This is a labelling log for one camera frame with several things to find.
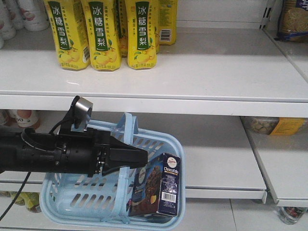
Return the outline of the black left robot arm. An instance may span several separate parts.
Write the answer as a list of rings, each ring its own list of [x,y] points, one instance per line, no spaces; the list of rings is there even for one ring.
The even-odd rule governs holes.
[[[0,170],[21,172],[107,175],[122,167],[139,168],[148,152],[125,144],[109,131],[61,130],[59,134],[22,132],[0,135]]]

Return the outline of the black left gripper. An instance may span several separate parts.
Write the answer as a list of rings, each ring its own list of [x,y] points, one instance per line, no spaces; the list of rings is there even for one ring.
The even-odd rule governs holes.
[[[62,128],[57,145],[61,149],[58,173],[106,176],[121,168],[139,168],[148,163],[146,150],[125,144],[104,130],[76,132]]]

